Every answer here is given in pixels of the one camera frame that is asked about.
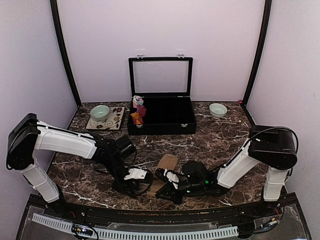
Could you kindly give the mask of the brown sock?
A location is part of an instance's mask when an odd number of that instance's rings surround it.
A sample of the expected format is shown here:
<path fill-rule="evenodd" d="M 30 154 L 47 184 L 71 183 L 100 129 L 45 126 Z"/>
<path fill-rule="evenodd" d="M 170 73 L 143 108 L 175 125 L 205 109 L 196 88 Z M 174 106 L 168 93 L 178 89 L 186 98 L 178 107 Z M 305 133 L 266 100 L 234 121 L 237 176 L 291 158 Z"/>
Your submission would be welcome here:
<path fill-rule="evenodd" d="M 177 163 L 178 157 L 176 155 L 166 153 L 162 156 L 154 172 L 155 180 L 153 181 L 150 189 L 147 191 L 148 197 L 155 198 L 156 193 L 165 185 L 165 183 L 160 178 L 158 178 L 157 173 L 161 173 L 160 176 L 163 177 L 164 171 L 174 170 L 177 166 Z"/>

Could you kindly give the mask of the magenta striped sock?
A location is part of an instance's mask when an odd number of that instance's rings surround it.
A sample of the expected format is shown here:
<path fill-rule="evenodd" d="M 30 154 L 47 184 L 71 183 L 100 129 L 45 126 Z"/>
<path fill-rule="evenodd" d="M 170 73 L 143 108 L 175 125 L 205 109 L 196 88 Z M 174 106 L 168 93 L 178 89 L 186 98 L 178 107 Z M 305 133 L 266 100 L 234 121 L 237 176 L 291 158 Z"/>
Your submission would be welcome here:
<path fill-rule="evenodd" d="M 142 125 L 144 123 L 143 117 L 139 112 L 131 113 L 130 116 L 135 125 Z"/>

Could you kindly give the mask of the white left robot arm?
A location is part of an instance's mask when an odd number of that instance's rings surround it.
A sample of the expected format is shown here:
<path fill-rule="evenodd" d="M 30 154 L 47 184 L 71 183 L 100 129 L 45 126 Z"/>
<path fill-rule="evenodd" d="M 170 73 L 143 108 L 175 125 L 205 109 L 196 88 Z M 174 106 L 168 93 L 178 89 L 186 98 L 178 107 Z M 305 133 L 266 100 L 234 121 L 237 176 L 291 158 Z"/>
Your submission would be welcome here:
<path fill-rule="evenodd" d="M 79 156 L 102 164 L 113 177 L 111 187 L 118 193 L 136 198 L 147 192 L 153 183 L 153 173 L 147 169 L 127 165 L 125 159 L 137 154 L 137 149 L 127 135 L 116 140 L 100 135 L 78 133 L 48 125 L 27 114 L 8 136 L 6 167 L 20 172 L 51 210 L 60 218 L 67 218 L 70 206 L 62 198 L 58 185 L 38 164 L 36 150 L 52 151 Z"/>

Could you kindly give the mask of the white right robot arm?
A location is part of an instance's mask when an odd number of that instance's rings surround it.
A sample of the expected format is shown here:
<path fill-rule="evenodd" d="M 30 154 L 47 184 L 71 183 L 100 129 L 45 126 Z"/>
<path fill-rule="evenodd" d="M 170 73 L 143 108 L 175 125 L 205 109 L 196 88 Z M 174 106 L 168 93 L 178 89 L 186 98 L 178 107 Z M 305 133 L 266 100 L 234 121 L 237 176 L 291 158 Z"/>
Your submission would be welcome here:
<path fill-rule="evenodd" d="M 248 138 L 236 154 L 225 164 L 208 170 L 201 162 L 189 160 L 181 173 L 166 168 L 155 172 L 164 186 L 156 193 L 157 199 L 181 204 L 183 197 L 225 195 L 256 165 L 268 165 L 262 201 L 255 205 L 255 213 L 266 217 L 275 208 L 282 187 L 298 161 L 297 134 L 284 126 L 254 125 Z"/>

